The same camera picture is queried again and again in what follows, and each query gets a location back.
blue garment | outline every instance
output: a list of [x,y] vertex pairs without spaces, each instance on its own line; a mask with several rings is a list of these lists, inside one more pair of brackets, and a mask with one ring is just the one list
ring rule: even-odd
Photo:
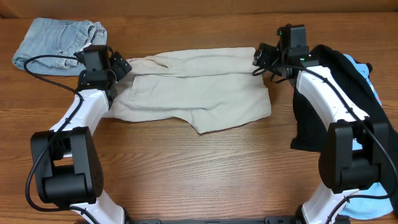
[[[63,55],[72,57],[85,44],[106,44],[106,29],[99,22],[59,21],[37,18],[30,25],[12,62],[24,69],[24,62],[38,55]],[[85,69],[76,60],[40,58],[28,64],[29,70],[46,75],[79,75]]]
[[[356,63],[355,60],[349,56],[344,54],[348,60],[354,65],[355,69],[366,79],[369,86],[371,87],[374,96],[378,100],[381,105],[379,96],[377,95],[373,85],[369,79],[369,69],[368,66],[361,63]],[[362,149],[362,145],[353,142],[353,150]],[[375,195],[382,196],[386,195],[387,192],[384,190],[383,186],[380,183],[374,183],[369,189],[362,190],[360,194],[364,195]],[[372,218],[379,218],[383,215],[387,215],[392,212],[392,205],[390,200],[374,200],[374,199],[366,199],[366,198],[353,198],[350,200],[350,203],[347,203],[345,208],[340,212],[340,215],[347,215],[351,218],[355,218],[358,220],[369,220]]]

table surface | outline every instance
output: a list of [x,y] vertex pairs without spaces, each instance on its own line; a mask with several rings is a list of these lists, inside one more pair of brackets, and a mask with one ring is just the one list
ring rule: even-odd
[[[250,14],[205,17],[89,18],[108,30],[126,58],[183,49],[276,44],[278,26],[305,24],[310,48],[325,44],[373,65],[374,84],[398,128],[398,13]],[[30,77],[11,63],[30,19],[0,20],[0,223],[73,223],[73,212],[30,208],[24,186],[30,137],[48,130],[71,93]],[[51,77],[76,86],[76,77]],[[320,183],[316,152],[290,149],[296,121],[293,89],[266,78],[272,115],[237,128],[197,134],[179,119],[128,123],[102,119],[94,135],[105,190],[134,218],[163,220],[290,215]],[[39,198],[33,185],[32,195]],[[393,215],[371,223],[396,223]]]

black cable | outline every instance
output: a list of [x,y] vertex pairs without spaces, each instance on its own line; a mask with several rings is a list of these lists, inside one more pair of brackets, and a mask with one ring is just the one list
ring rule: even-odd
[[64,211],[64,210],[77,210],[77,211],[81,212],[82,214],[85,214],[94,224],[99,224],[99,223],[95,220],[95,218],[94,218],[89,212],[87,212],[85,209],[82,209],[82,208],[79,208],[79,207],[74,207],[74,206],[71,206],[71,207],[69,207],[69,208],[67,208],[67,209],[61,209],[61,208],[42,208],[42,207],[36,205],[36,204],[33,202],[32,198],[31,198],[31,196],[30,196],[30,183],[32,182],[33,175],[34,175],[34,173],[35,173],[37,167],[39,166],[39,163],[40,163],[40,161],[42,160],[42,158],[43,158],[45,152],[49,149],[49,147],[53,144],[53,142],[57,140],[58,135],[59,135],[59,134],[62,132],[62,130],[69,124],[69,121],[76,115],[77,111],[80,109],[80,107],[81,107],[81,105],[83,104],[83,101],[84,101],[82,95],[81,95],[78,91],[76,91],[76,90],[70,88],[69,86],[62,85],[61,83],[57,83],[57,82],[55,82],[55,81],[48,80],[48,79],[42,77],[41,74],[31,72],[31,71],[27,68],[27,64],[28,64],[29,62],[34,61],[34,60],[36,60],[36,59],[38,59],[38,58],[45,58],[45,57],[66,58],[66,59],[72,59],[72,60],[77,60],[77,59],[76,59],[75,57],[67,57],[67,56],[61,56],[61,55],[40,55],[40,56],[36,56],[36,57],[32,57],[32,58],[28,59],[28,60],[24,63],[24,69],[25,69],[25,71],[26,71],[28,74],[32,75],[32,76],[35,77],[35,78],[38,78],[39,80],[45,81],[45,82],[47,82],[47,83],[50,83],[50,84],[53,84],[53,85],[62,87],[62,88],[64,88],[64,89],[66,89],[66,90],[69,90],[69,91],[73,92],[74,94],[76,94],[76,95],[79,97],[79,104],[78,104],[77,107],[72,111],[72,113],[70,114],[70,116],[69,116],[68,118],[65,119],[65,122],[58,128],[58,130],[54,133],[54,135],[50,138],[50,140],[48,141],[47,145],[43,148],[42,152],[40,153],[40,155],[39,155],[38,158],[36,159],[35,163],[33,164],[32,168],[30,169],[28,178],[27,178],[27,180],[26,180],[26,185],[25,185],[25,197],[26,197],[26,200],[27,200],[28,204],[29,204],[32,208],[34,208],[34,209],[36,209],[36,210],[38,210],[38,211],[40,211],[40,212],[59,212],[59,211]]
[[328,84],[330,86],[330,88],[336,93],[337,97],[340,99],[340,101],[344,104],[344,107],[348,110],[348,112],[355,118],[355,120],[365,129],[366,133],[370,136],[370,138],[373,140],[374,143],[377,144],[378,148],[381,150],[383,156],[388,160],[388,162],[391,165],[391,168],[394,172],[394,188],[392,190],[392,192],[383,195],[383,196],[373,196],[373,195],[349,195],[347,197],[345,197],[342,201],[339,202],[339,204],[337,206],[334,207],[334,209],[332,210],[332,212],[330,213],[330,215],[328,216],[328,220],[326,221],[326,224],[330,223],[333,216],[335,215],[335,213],[337,212],[337,210],[345,203],[345,202],[349,202],[350,199],[352,198],[368,198],[368,199],[387,199],[392,197],[396,191],[397,191],[397,181],[398,181],[398,172],[397,169],[392,161],[392,159],[390,158],[390,156],[388,155],[387,151],[384,149],[384,147],[381,145],[381,143],[377,140],[377,138],[373,135],[372,131],[363,123],[363,121],[354,113],[353,109],[351,107],[349,107],[349,105],[347,104],[347,102],[344,100],[344,98],[342,97],[342,95],[339,93],[339,91],[336,89],[335,86],[333,86],[329,80],[321,75],[319,75],[318,73],[311,71],[307,68],[304,67],[299,67],[299,66],[294,66],[294,65],[276,65],[276,67],[282,67],[282,68],[294,68],[294,69],[298,69],[298,70],[302,70],[302,71],[306,71],[314,76],[316,76],[317,78],[321,79],[323,82],[325,82],[326,84]]

